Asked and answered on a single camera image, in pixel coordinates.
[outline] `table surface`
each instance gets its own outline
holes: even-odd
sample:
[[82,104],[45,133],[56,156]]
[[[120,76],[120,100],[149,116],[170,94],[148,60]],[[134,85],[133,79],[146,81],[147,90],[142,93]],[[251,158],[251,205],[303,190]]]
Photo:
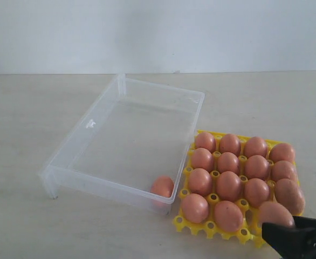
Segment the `table surface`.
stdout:
[[[316,72],[128,77],[204,92],[198,129],[292,143],[305,216],[316,218]],[[111,78],[0,76],[0,258],[279,258],[177,233],[178,199],[161,216],[68,188],[47,197],[37,172]]]

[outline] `egg tray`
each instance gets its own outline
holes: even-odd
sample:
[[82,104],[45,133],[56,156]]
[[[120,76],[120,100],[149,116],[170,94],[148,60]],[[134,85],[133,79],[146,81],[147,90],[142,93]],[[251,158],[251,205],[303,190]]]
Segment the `egg tray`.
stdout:
[[[219,141],[221,140],[221,138],[223,136],[226,135],[226,133],[218,133],[218,132],[209,132],[209,133],[211,133],[216,139],[216,145],[217,145],[216,151],[213,152],[212,155],[215,158],[215,164],[217,164],[217,160],[221,155],[221,153],[218,151],[219,150]],[[244,175],[243,171],[244,171],[244,165],[247,161],[247,158],[243,155],[243,148],[244,148],[245,143],[251,137],[245,137],[245,136],[241,136],[241,135],[237,135],[237,136],[238,136],[239,140],[241,141],[241,153],[240,153],[240,156],[238,157],[239,162],[240,162],[239,178],[242,181],[242,183],[245,183],[248,181],[248,178]],[[268,140],[268,139],[265,139],[265,141],[266,141],[267,147],[268,147],[266,159],[268,160],[268,162],[270,163],[270,166],[272,167],[273,161],[268,159],[269,152],[273,146],[275,146],[276,144],[281,143],[281,142],[275,141],[275,140]],[[193,143],[193,144],[191,144],[191,147],[188,151],[189,157],[191,156],[191,154],[193,153],[194,150],[195,150],[195,144]],[[189,159],[187,162],[187,166],[183,170],[183,174],[185,175],[183,189],[181,189],[179,194],[178,194],[178,196],[181,200],[184,199],[188,194],[190,194],[190,190],[188,189],[188,180],[189,180],[189,175],[190,175],[192,170],[193,170],[193,168],[191,166],[191,162]],[[261,236],[262,230],[258,226],[258,209],[251,207],[249,205],[249,203],[247,202],[247,200],[243,198],[243,194],[241,195],[241,198],[239,200],[234,202],[240,208],[240,210],[243,214],[243,225],[240,228],[240,230],[238,230],[235,233],[228,233],[228,232],[221,230],[220,228],[218,228],[216,226],[216,224],[213,220],[214,206],[215,206],[215,204],[217,204],[221,200],[220,200],[219,196],[215,193],[215,183],[217,181],[217,178],[220,176],[220,173],[217,170],[214,170],[210,173],[210,175],[212,177],[213,184],[212,184],[212,193],[205,197],[205,199],[207,200],[207,202],[209,204],[209,209],[210,209],[207,219],[202,223],[192,223],[192,222],[188,221],[183,216],[182,209],[180,208],[178,215],[173,219],[173,224],[175,225],[176,230],[178,232],[181,232],[184,227],[187,227],[190,229],[190,232],[192,235],[197,235],[200,230],[203,230],[206,233],[206,238],[213,238],[216,233],[219,233],[221,235],[221,237],[225,240],[229,240],[231,237],[236,236],[241,244],[245,244],[248,240],[252,240],[252,241],[254,241],[255,246],[257,248],[260,248],[266,242],[262,239],[262,236]],[[270,199],[269,200],[276,202],[276,200],[274,198],[275,182],[272,181],[270,178],[268,178],[266,180],[266,183],[270,188]]]

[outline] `white wall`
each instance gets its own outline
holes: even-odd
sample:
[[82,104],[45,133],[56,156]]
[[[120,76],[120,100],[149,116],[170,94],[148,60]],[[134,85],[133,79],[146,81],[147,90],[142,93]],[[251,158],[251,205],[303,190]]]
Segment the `white wall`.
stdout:
[[1,0],[0,73],[316,70],[316,0]]

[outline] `clear plastic container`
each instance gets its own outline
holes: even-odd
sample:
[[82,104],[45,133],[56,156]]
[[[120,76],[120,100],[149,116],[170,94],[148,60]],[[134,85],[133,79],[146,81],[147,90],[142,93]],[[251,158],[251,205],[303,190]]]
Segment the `clear plastic container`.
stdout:
[[[40,173],[46,191],[55,199],[66,186],[169,213],[203,99],[116,76]],[[169,198],[149,192],[160,175],[175,182]]]

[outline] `egg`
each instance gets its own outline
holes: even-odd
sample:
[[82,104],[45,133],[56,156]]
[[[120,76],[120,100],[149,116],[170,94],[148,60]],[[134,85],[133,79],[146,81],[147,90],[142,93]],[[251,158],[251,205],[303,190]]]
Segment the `egg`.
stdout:
[[234,154],[230,152],[225,152],[220,155],[217,160],[217,170],[220,173],[226,171],[232,171],[239,175],[239,159]]
[[305,207],[305,198],[297,183],[290,179],[276,182],[274,195],[277,201],[289,210],[292,215],[299,215]]
[[258,178],[253,178],[246,182],[243,193],[249,205],[254,208],[258,208],[270,198],[270,188],[267,183]]
[[244,165],[244,175],[248,179],[259,178],[266,180],[270,175],[270,164],[261,155],[253,155]]
[[234,172],[226,171],[217,178],[216,193],[221,200],[237,201],[241,192],[242,182]]
[[214,222],[225,232],[236,232],[243,225],[241,210],[230,201],[220,201],[214,207]]
[[241,153],[241,142],[234,134],[226,134],[219,142],[219,151],[221,153],[230,152],[239,156]]
[[216,139],[209,132],[201,132],[195,138],[195,147],[203,147],[213,153],[216,150]]
[[191,171],[188,188],[192,193],[207,196],[212,192],[212,177],[205,169],[197,168]]
[[266,201],[259,207],[259,225],[262,223],[273,223],[288,228],[294,228],[294,219],[291,213],[281,204]]
[[194,150],[190,160],[193,168],[202,168],[208,172],[214,169],[214,158],[206,148],[200,147]]
[[199,194],[191,193],[181,202],[184,217],[192,223],[201,223],[209,214],[207,200]]
[[243,155],[245,155],[247,158],[253,155],[261,155],[265,158],[267,152],[267,143],[263,138],[260,137],[252,137],[245,143],[243,148]]
[[174,190],[174,182],[166,175],[159,176],[152,184],[151,193],[171,197]]
[[294,182],[298,182],[296,167],[288,161],[278,161],[271,168],[271,179],[274,182],[280,179],[290,179]]
[[278,161],[286,160],[291,163],[296,158],[296,152],[289,143],[280,143],[275,145],[270,151],[270,159],[276,163]]

